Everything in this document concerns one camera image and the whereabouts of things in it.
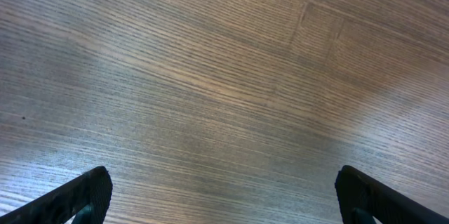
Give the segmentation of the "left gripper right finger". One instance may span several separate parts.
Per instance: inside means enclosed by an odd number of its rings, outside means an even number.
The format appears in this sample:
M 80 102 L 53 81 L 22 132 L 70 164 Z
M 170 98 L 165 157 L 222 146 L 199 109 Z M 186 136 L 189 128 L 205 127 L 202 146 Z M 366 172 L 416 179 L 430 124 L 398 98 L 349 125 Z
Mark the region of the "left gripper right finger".
M 335 189 L 344 224 L 448 224 L 448 218 L 345 165 Z

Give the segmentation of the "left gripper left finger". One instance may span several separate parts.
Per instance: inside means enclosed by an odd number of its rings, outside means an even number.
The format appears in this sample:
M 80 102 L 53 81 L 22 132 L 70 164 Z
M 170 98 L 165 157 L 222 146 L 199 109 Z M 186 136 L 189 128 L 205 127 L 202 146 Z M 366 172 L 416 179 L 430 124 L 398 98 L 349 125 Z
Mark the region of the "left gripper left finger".
M 1 217 L 3 224 L 102 224 L 112 198 L 108 170 L 97 166 Z

